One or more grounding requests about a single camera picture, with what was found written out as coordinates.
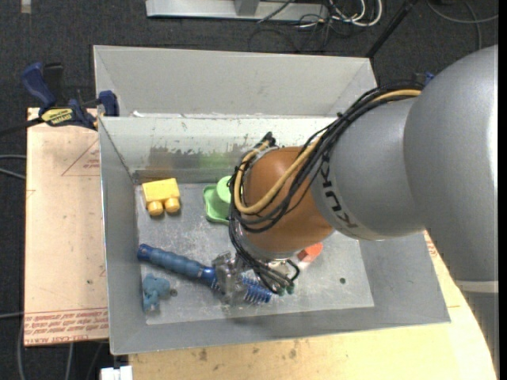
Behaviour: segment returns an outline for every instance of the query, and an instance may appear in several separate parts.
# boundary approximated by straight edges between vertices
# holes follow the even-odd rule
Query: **blue plastic object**
[[[48,88],[42,76],[42,63],[37,62],[28,66],[21,75],[21,82],[32,96],[40,99],[44,106],[40,108],[39,116],[56,103],[56,97]]]
[[[151,273],[147,274],[143,280],[143,310],[158,310],[160,307],[160,298],[170,294],[170,283],[168,280],[155,277]]]
[[[98,100],[102,103],[106,116],[118,117],[120,108],[115,94],[111,90],[104,90],[98,94]]]
[[[213,286],[216,282],[214,268],[204,266],[195,260],[190,260],[188,257],[180,256],[173,252],[141,244],[137,251],[137,258],[149,261],[172,272],[180,273],[191,279],[199,279],[209,286]]]

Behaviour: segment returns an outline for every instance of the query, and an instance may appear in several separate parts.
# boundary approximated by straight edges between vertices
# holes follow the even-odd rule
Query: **wooden board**
[[[25,346],[108,337],[101,216],[97,132],[29,128]]]

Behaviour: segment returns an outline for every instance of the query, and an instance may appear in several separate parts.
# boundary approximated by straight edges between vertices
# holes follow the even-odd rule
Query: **metal stand base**
[[[197,17],[225,18],[229,20],[261,20],[278,9],[283,3],[259,2],[254,14],[238,15],[234,0],[147,0],[148,17]],[[299,21],[308,14],[324,17],[326,10],[320,4],[291,3],[271,20]],[[308,16],[308,21],[315,18]]]

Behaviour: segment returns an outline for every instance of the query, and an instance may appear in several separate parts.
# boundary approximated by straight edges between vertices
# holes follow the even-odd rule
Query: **green toy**
[[[206,219],[211,222],[228,224],[231,194],[227,185],[231,176],[222,177],[217,184],[210,184],[204,188],[204,202],[206,204]]]

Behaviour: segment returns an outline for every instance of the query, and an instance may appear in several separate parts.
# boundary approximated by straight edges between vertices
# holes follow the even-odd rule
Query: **yellow toy block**
[[[169,213],[180,209],[180,190],[176,179],[151,181],[142,186],[146,208],[152,217],[160,215],[164,208]]]

